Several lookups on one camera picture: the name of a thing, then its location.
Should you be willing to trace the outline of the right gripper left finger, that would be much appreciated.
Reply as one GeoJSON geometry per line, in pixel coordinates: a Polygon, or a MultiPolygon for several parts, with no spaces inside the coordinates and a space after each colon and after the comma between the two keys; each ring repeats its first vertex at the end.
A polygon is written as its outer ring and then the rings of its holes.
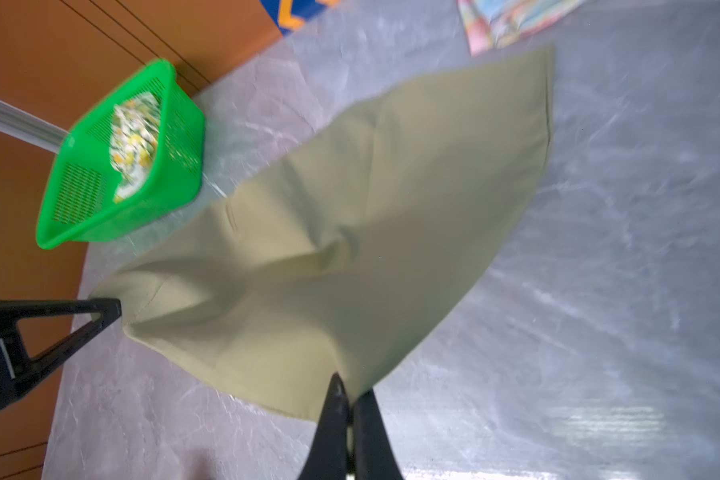
{"type": "Polygon", "coordinates": [[[338,373],[331,377],[315,435],[298,480],[345,480],[350,404],[338,373]]]}

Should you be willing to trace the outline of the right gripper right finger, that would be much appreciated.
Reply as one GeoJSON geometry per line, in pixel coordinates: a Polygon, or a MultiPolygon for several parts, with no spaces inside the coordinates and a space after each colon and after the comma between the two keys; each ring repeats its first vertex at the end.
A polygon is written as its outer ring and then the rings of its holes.
{"type": "Polygon", "coordinates": [[[403,480],[373,390],[357,399],[352,418],[357,480],[403,480]]]}

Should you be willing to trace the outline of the yellow green patterned skirt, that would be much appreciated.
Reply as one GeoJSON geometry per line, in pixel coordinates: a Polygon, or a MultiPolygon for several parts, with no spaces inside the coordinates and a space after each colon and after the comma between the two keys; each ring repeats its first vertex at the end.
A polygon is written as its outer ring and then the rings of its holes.
{"type": "Polygon", "coordinates": [[[110,137],[110,164],[121,175],[114,202],[135,195],[146,182],[157,151],[160,101],[150,92],[116,105],[110,137]]]}

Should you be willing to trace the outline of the pastel floral skirt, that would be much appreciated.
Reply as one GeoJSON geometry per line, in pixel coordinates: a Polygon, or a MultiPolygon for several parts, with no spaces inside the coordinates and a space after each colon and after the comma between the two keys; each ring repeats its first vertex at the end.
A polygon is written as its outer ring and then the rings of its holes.
{"type": "Polygon", "coordinates": [[[585,0],[458,0],[472,56],[512,45],[560,21],[585,0]]]}

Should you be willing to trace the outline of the green plastic basket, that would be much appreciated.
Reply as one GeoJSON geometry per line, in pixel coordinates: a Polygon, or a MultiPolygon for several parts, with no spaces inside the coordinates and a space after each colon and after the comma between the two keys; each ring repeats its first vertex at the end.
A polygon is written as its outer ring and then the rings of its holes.
{"type": "Polygon", "coordinates": [[[177,83],[175,67],[156,59],[118,86],[71,129],[56,155],[36,229],[39,247],[108,242],[195,199],[202,181],[205,117],[177,83]],[[146,94],[159,117],[146,175],[126,189],[115,168],[116,110],[146,94]]]}

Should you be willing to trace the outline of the olive green skirt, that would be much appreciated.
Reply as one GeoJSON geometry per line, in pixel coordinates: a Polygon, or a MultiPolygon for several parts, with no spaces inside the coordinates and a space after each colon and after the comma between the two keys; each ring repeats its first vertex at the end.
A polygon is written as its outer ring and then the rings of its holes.
{"type": "Polygon", "coordinates": [[[483,276],[553,137],[555,49],[358,102],[93,291],[211,387],[316,420],[386,377],[483,276]]]}

